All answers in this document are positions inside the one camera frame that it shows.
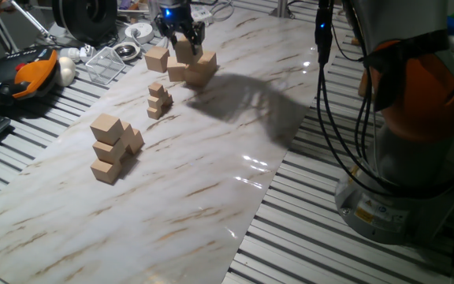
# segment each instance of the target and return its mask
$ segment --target white marble surface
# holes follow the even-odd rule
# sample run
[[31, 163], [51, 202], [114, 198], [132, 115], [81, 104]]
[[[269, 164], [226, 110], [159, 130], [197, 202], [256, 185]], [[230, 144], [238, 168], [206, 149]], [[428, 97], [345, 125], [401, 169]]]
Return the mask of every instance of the white marble surface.
[[[221, 67], [200, 92], [136, 65], [0, 194], [0, 277], [220, 283], [314, 98], [313, 33], [238, 9], [207, 29]], [[156, 80], [175, 101], [159, 121], [146, 113]], [[102, 112], [146, 142], [114, 186], [89, 167]]]

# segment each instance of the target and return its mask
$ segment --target black cable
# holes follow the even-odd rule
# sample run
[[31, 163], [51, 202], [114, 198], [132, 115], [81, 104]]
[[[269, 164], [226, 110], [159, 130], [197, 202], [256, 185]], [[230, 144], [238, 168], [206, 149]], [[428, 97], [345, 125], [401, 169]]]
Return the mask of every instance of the black cable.
[[[320, 123], [320, 127], [322, 128], [323, 135], [330, 148], [330, 151], [333, 153], [334, 158], [337, 160], [337, 162], [340, 164], [340, 166], [343, 168], [343, 170], [348, 174], [348, 176], [353, 181], [355, 181], [358, 185], [363, 187], [365, 190], [378, 194], [378, 195], [390, 196], [392, 198], [406, 198], [406, 199], [413, 199], [413, 200], [428, 200], [428, 199], [438, 197], [440, 195], [446, 194], [447, 192], [451, 192], [452, 190], [454, 190], [454, 178], [450, 179], [449, 181], [443, 182], [439, 185], [430, 186], [430, 187], [422, 187], [422, 188], [402, 187], [399, 185], [389, 184], [377, 177], [373, 177], [371, 172], [365, 170], [365, 168], [363, 168], [362, 165], [357, 164], [357, 166], [359, 167], [359, 169], [361, 169], [362, 172], [369, 175], [370, 178], [373, 178], [383, 189], [388, 190], [389, 193], [379, 192], [377, 190], [371, 189], [370, 187], [364, 185], [361, 181], [359, 181], [358, 178], [356, 178], [350, 172], [350, 170], [344, 165], [344, 163], [341, 161], [341, 158], [339, 158], [339, 156], [337, 155], [335, 149], [333, 148], [332, 143], [330, 142], [329, 135], [327, 134], [327, 132], [325, 130], [325, 124], [323, 122], [322, 112], [321, 112], [321, 108], [320, 108], [320, 106], [321, 106], [320, 95], [322, 92], [323, 92], [323, 99], [324, 99], [324, 104], [326, 106], [327, 114], [329, 115], [330, 124], [333, 127], [334, 132], [336, 132], [337, 139], [340, 141], [340, 143], [343, 146], [343, 148], [345, 149], [345, 151], [347, 153], [349, 153], [348, 155], [350, 156], [350, 158], [352, 158], [352, 160], [354, 162], [357, 162], [355, 156], [351, 155], [351, 152], [349, 151], [347, 145], [345, 144], [344, 140], [342, 139], [341, 134], [339, 133], [337, 126], [335, 125], [335, 122], [333, 121], [332, 112], [330, 110], [329, 101], [328, 101], [327, 94], [326, 94], [326, 81], [325, 81], [324, 73], [325, 72], [323, 70], [323, 65], [322, 65], [320, 68], [320, 73], [318, 75], [318, 93], [317, 93], [318, 120]], [[407, 193], [407, 195], [401, 195], [400, 192], [405, 192], [405, 193]]]
[[369, 114], [370, 114], [370, 103], [372, 99], [372, 82], [370, 80], [370, 75], [367, 74], [367, 90], [366, 90], [366, 98], [367, 98], [367, 105], [366, 105], [366, 116], [365, 119], [363, 120], [363, 128], [362, 128], [362, 136], [361, 136], [361, 143], [362, 143], [362, 155], [363, 158], [367, 161], [367, 153], [366, 153], [366, 132], [367, 132], [367, 126], [369, 124]]
[[218, 0], [214, 0], [213, 2], [201, 2], [201, 1], [197, 1], [197, 2], [190, 2], [191, 4], [193, 5], [205, 5], [205, 6], [214, 6], [215, 4], [217, 4]]
[[362, 114], [363, 114], [363, 111], [365, 110], [366, 108], [366, 104], [367, 104], [367, 98], [363, 98], [362, 100], [362, 106], [360, 107], [360, 110], [359, 110], [359, 116], [357, 117], [356, 119], [356, 123], [355, 123], [355, 135], [353, 137], [354, 141], [355, 141], [355, 149], [356, 149], [356, 154], [360, 157], [360, 158], [363, 158], [363, 155], [362, 155], [362, 152], [360, 151], [360, 144], [359, 144], [359, 133], [360, 133], [360, 122], [362, 121]]
[[[352, 10], [353, 10], [351, 5], [344, 5], [344, 7], [347, 10], [347, 14], [348, 14], [348, 12], [352, 12]], [[361, 33], [359, 32], [358, 21], [355, 21], [352, 25], [353, 25], [353, 29], [354, 29], [355, 34], [356, 35], [358, 34], [357, 38], [360, 41], [360, 44], [361, 44], [361, 47], [362, 47], [362, 51], [363, 51], [363, 54], [364, 54], [364, 57], [365, 57], [367, 52], [366, 52], [365, 43], [363, 41], [363, 37], [362, 37]], [[357, 158], [352, 154], [352, 152], [349, 150], [348, 145], [346, 145], [346, 143], [342, 139], [342, 136], [339, 133], [337, 125], [335, 124], [335, 122], [333, 120], [332, 111], [330, 110], [329, 100], [327, 98], [327, 93], [326, 93], [326, 80], [325, 80], [325, 71], [324, 71], [325, 63], [326, 63], [326, 60], [324, 60], [323, 62], [320, 62], [320, 70], [319, 70], [319, 75], [318, 75], [318, 94], [317, 94], [318, 119], [319, 119], [319, 122], [320, 122], [320, 127], [322, 128], [324, 137], [326, 139], [326, 142], [329, 145], [329, 148], [330, 148], [331, 152], [333, 153], [334, 158], [339, 162], [339, 164], [341, 165], [343, 170], [348, 174], [348, 176], [353, 181], [355, 181], [358, 185], [363, 187], [365, 190], [367, 190], [369, 192], [372, 192], [372, 193], [375, 193], [375, 194], [379, 194], [379, 195], [383, 195], [383, 196], [391, 196], [392, 198], [407, 198], [407, 199], [414, 199], [414, 200], [428, 200], [428, 199], [440, 196], [442, 194], [445, 194], [447, 192], [450, 192], [450, 191], [454, 190], [454, 178], [450, 179], [449, 181], [443, 182], [443, 183], [441, 183], [439, 185], [433, 185], [433, 186], [428, 186], [428, 187], [407, 187], [407, 186], [394, 185], [392, 183], [384, 181], [384, 180], [380, 179], [379, 177], [374, 176], [373, 173], [371, 173], [369, 170], [367, 170], [363, 166], [363, 164], [360, 163], [357, 160]], [[368, 76], [368, 81], [367, 81], [368, 90], [367, 90], [367, 95], [364, 98], [364, 101], [366, 102], [366, 106], [365, 107], [368, 107], [366, 112], [370, 110], [370, 103], [371, 103], [371, 98], [372, 98], [372, 82], [370, 80], [370, 70], [369, 69], [367, 69], [367, 76]], [[352, 159], [352, 161], [357, 165], [357, 167], [361, 171], [363, 171], [366, 175], [368, 175], [370, 178], [372, 178], [374, 181], [376, 181], [384, 190], [388, 191], [389, 193], [379, 192], [377, 190], [371, 189], [368, 186], [364, 185], [362, 182], [360, 182], [349, 171], [349, 169], [343, 164], [343, 162], [341, 161], [341, 159], [337, 155], [335, 149], [333, 149], [332, 143], [330, 142], [329, 136], [328, 136], [328, 134], [327, 134], [327, 132], [325, 130], [324, 122], [323, 122], [323, 119], [322, 119], [321, 102], [320, 102], [320, 96], [321, 96], [322, 92], [323, 92], [323, 99], [324, 99], [324, 104], [325, 104], [325, 107], [326, 107], [326, 111], [327, 111], [327, 114], [328, 114], [329, 119], [330, 119], [330, 124], [333, 127], [333, 130], [336, 133], [337, 139], [339, 140], [341, 146], [344, 148], [344, 150], [348, 154], [349, 158]], [[359, 124], [361, 118], [362, 118], [362, 115], [359, 114], [359, 119], [357, 119], [357, 124]], [[363, 139], [363, 142], [362, 142], [363, 143], [363, 151], [365, 151], [365, 132], [367, 131], [368, 118], [369, 118], [369, 116], [366, 115], [366, 120], [364, 121], [364, 127], [363, 127], [363, 133], [362, 133], [363, 134], [363, 138], [362, 138]]]
[[54, 49], [58, 49], [58, 48], [72, 48], [74, 46], [67, 46], [67, 45], [60, 44], [60, 43], [35, 44], [35, 45], [31, 46], [31, 47], [25, 47], [21, 51], [30, 50], [30, 49], [37, 48], [37, 47], [52, 47]]
[[[321, 105], [320, 105], [320, 95], [322, 93], [322, 86], [325, 87], [325, 75], [324, 75], [323, 67], [324, 67], [324, 65], [320, 65], [320, 71], [319, 71], [319, 74], [318, 74], [318, 90], [317, 90], [317, 95], [316, 95], [316, 104], [317, 104], [316, 110], [317, 110], [317, 113], [318, 113], [318, 121], [320, 123], [320, 128], [322, 129], [323, 136], [325, 137], [325, 140], [327, 142], [327, 145], [330, 148], [330, 151], [332, 152], [332, 155], [337, 160], [337, 162], [339, 163], [340, 167], [344, 170], [344, 172], [346, 172], [346, 174], [348, 174], [348, 176], [357, 185], [360, 185], [361, 187], [363, 187], [368, 192], [376, 193], [376, 194], [379, 194], [379, 195], [382, 195], [382, 196], [393, 196], [392, 194], [375, 191], [375, 190], [371, 189], [370, 187], [368, 187], [367, 185], [364, 185], [354, 174], [352, 174], [352, 172], [345, 166], [343, 161], [341, 161], [341, 158], [339, 158], [339, 156], [337, 155], [336, 150], [334, 149], [334, 147], [332, 145], [332, 142], [330, 142], [329, 134], [327, 134], [327, 131], [325, 129], [325, 124], [324, 124], [323, 118], [322, 118], [322, 110], [321, 110]], [[326, 91], [325, 90], [324, 90], [323, 94], [324, 94], [324, 100], [325, 100], [325, 97], [326, 97]]]
[[344, 54], [343, 49], [341, 48], [341, 46], [339, 45], [339, 42], [337, 41], [336, 28], [334, 27], [334, 25], [332, 23], [330, 23], [330, 25], [332, 26], [332, 32], [334, 33], [334, 39], [336, 40], [337, 48], [339, 48], [339, 51], [344, 56], [344, 58], [348, 59], [349, 61], [353, 61], [353, 62], [361, 62], [363, 60], [363, 57], [361, 57], [359, 59], [352, 59], [352, 58], [349, 58], [348, 56], [346, 56], [346, 54]]
[[292, 5], [292, 4], [295, 4], [295, 3], [307, 3], [307, 4], [312, 4], [312, 3], [309, 3], [308, 1], [302, 1], [302, 0], [294, 0], [294, 1], [291, 1], [290, 3], [287, 4], [287, 7]]

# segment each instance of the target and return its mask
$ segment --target wooden cube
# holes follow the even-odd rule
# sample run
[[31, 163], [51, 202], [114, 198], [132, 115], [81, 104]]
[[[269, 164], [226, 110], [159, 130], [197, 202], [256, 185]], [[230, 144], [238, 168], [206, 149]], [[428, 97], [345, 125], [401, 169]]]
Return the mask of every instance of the wooden cube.
[[170, 95], [166, 90], [166, 101], [162, 104], [164, 107], [169, 107], [173, 104], [173, 96]]
[[192, 53], [192, 44], [183, 35], [174, 45], [174, 51], [177, 54], [177, 61], [184, 64], [194, 64], [203, 56], [203, 47], [195, 46], [196, 55]]
[[195, 63], [189, 66], [189, 69], [194, 72], [211, 73], [217, 68], [217, 53], [213, 51], [204, 51], [203, 56]]
[[150, 86], [148, 86], [148, 91], [150, 92], [150, 95], [155, 98], [162, 98], [166, 94], [164, 86], [157, 82], [154, 82]]
[[214, 70], [213, 72], [196, 72], [190, 70], [189, 67], [185, 69], [185, 82], [187, 82], [187, 84], [190, 86], [201, 88], [206, 87], [208, 82], [211, 80], [211, 77], [213, 77], [215, 71]]
[[95, 154], [98, 159], [106, 163], [115, 163], [120, 161], [120, 158], [125, 152], [124, 143], [119, 139], [114, 146], [104, 144], [103, 142], [96, 141], [94, 145]]
[[110, 164], [96, 159], [91, 165], [92, 173], [98, 181], [104, 181], [108, 184], [113, 184], [120, 172], [122, 171], [122, 164], [120, 161]]
[[124, 148], [126, 149], [131, 143], [134, 134], [132, 133], [132, 126], [128, 122], [122, 121], [122, 127], [124, 127], [124, 133], [120, 137], [120, 140], [122, 140]]
[[158, 119], [161, 117], [162, 109], [155, 109], [153, 107], [148, 107], [147, 113], [148, 113], [149, 118]]
[[148, 98], [148, 106], [151, 108], [159, 109], [162, 107], [164, 99], [167, 99], [166, 94], [164, 94], [163, 98], [155, 98], [151, 96], [150, 98]]
[[169, 50], [164, 47], [152, 47], [145, 54], [145, 61], [147, 62], [148, 70], [165, 73], [167, 70], [167, 58], [169, 57]]
[[133, 138], [132, 138], [131, 144], [127, 148], [127, 152], [134, 155], [141, 149], [141, 147], [143, 146], [143, 144], [145, 144], [145, 142], [143, 140], [143, 137], [141, 136], [141, 132], [138, 129], [133, 129], [132, 131], [133, 131]]
[[169, 75], [169, 81], [181, 82], [185, 80], [185, 67], [186, 64], [179, 63], [177, 58], [170, 57], [167, 60], [167, 73]]
[[115, 145], [118, 141], [124, 128], [119, 118], [108, 114], [101, 114], [91, 124], [92, 133], [97, 141], [108, 145]]

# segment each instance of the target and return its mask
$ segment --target white cable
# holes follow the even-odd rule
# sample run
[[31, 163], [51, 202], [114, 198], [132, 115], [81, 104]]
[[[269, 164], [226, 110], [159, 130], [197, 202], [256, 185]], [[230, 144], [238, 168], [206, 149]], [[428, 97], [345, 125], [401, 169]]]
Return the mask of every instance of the white cable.
[[138, 41], [138, 39], [136, 38], [136, 37], [138, 36], [138, 32], [140, 32], [140, 31], [138, 31], [138, 30], [135, 29], [135, 28], [132, 29], [132, 30], [131, 30], [131, 37], [132, 37], [132, 39], [134, 40], [134, 42], [135, 42], [137, 45], [140, 46], [141, 52], [143, 52], [144, 54], [146, 54], [146, 53], [148, 52], [148, 50], [147, 50], [146, 48], [144, 48], [144, 47], [143, 47], [143, 44], [141, 44], [141, 43]]
[[169, 39], [164, 37], [161, 39], [161, 41], [159, 41], [156, 45], [156, 47], [164, 47], [164, 48], [168, 48], [169, 46]]
[[[231, 11], [227, 16], [224, 17], [215, 17], [215, 15], [222, 11], [223, 9], [231, 7]], [[213, 6], [211, 8], [210, 13], [213, 15], [213, 19], [215, 21], [225, 21], [229, 19], [233, 14], [234, 14], [234, 5], [233, 5], [233, 0], [228, 0], [226, 2], [219, 2], [217, 5]]]

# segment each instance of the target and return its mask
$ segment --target white sticker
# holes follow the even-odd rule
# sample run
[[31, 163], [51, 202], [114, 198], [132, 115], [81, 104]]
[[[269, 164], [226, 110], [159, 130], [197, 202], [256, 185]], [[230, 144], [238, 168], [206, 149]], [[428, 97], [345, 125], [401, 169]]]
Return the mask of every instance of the white sticker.
[[40, 58], [40, 57], [42, 57], [43, 55], [45, 55], [46, 53], [47, 53], [47, 50], [43, 50], [43, 51], [38, 55], [38, 57]]
[[378, 229], [396, 233], [399, 233], [404, 227], [408, 214], [409, 211], [385, 206], [365, 194], [362, 195], [362, 199], [355, 210], [355, 216], [364, 222]]

